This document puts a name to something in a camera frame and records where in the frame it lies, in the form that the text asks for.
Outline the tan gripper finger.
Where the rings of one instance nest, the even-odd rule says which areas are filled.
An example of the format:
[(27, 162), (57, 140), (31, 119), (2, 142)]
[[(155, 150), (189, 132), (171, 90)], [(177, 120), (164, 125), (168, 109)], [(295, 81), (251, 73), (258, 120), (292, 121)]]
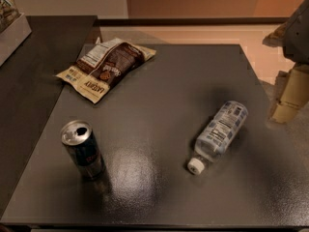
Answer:
[(309, 102), (309, 65), (295, 64), (288, 72), (280, 71), (275, 79), (269, 119), (286, 124)]

